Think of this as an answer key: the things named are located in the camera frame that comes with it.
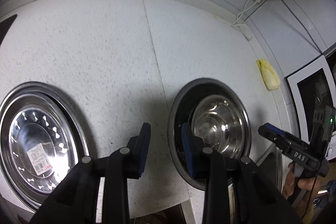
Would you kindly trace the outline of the right hand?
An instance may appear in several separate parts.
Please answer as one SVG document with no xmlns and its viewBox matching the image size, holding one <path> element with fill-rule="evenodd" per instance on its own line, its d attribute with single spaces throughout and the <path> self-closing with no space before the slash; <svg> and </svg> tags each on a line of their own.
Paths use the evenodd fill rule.
<svg viewBox="0 0 336 224">
<path fill-rule="evenodd" d="M 313 200 L 318 194 L 321 185 L 320 177 L 318 176 L 316 178 L 303 178 L 297 180 L 293 173 L 294 163 L 291 162 L 288 165 L 288 168 L 289 172 L 286 176 L 285 185 L 282 189 L 282 195 L 284 196 L 284 198 L 287 199 L 288 197 L 290 197 L 294 192 L 295 186 L 298 186 L 300 189 L 308 191 L 308 196 L 303 198 L 305 202 L 308 201 L 310 194 L 310 199 Z"/>
</svg>

